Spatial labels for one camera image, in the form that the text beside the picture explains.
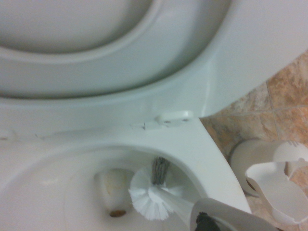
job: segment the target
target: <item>toilet drain hole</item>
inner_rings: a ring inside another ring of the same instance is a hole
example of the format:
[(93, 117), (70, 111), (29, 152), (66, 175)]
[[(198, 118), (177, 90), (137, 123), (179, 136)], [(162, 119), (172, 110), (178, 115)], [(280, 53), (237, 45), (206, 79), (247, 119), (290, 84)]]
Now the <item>toilet drain hole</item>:
[(115, 211), (111, 211), (109, 213), (109, 216), (111, 216), (112, 218), (119, 218), (122, 217), (126, 214), (125, 210), (115, 210)]

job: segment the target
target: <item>white toilet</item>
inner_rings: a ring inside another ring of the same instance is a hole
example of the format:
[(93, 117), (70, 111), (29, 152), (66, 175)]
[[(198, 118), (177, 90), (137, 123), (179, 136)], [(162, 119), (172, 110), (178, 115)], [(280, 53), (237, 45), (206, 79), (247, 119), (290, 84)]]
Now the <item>white toilet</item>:
[(308, 5), (281, 0), (0, 2), (0, 230), (185, 231), (109, 217), (96, 173), (173, 163), (184, 198), (250, 212), (199, 117), (308, 48)]

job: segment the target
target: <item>white plastic holder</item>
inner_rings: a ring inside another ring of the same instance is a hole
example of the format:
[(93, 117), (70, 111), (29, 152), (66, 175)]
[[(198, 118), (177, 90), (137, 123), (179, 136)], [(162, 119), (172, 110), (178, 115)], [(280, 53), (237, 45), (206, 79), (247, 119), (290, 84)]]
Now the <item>white plastic holder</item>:
[(289, 179), (296, 169), (308, 166), (307, 161), (303, 144), (249, 140), (234, 149), (230, 166), (246, 193), (260, 196), (278, 222), (294, 225), (308, 219), (308, 199)]

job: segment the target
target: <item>floor tile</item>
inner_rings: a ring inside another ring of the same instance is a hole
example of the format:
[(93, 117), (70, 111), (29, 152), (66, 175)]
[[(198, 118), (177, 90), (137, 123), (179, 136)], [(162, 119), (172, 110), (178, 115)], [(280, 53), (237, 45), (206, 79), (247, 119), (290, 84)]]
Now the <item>floor tile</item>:
[(308, 51), (268, 80), (274, 108), (308, 105)]
[(308, 144), (308, 107), (279, 110), (274, 113), (281, 140)]
[(238, 142), (253, 138), (277, 140), (273, 113), (216, 116), (201, 119), (204, 127), (226, 156)]
[(238, 101), (218, 112), (216, 115), (233, 115), (268, 110), (271, 110), (271, 104), (268, 88), (264, 82)]

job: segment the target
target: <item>tile floor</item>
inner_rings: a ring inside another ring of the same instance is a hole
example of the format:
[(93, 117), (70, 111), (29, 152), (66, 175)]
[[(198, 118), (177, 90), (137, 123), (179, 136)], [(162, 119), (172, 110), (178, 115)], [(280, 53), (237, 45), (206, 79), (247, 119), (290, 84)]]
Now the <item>tile floor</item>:
[[(234, 145), (252, 138), (297, 141), (308, 147), (308, 51), (238, 101), (201, 121), (226, 158)], [(308, 196), (308, 167), (298, 170), (291, 180)], [(255, 215), (276, 227), (308, 231), (308, 222), (279, 224), (258, 198), (247, 196), (247, 200)]]

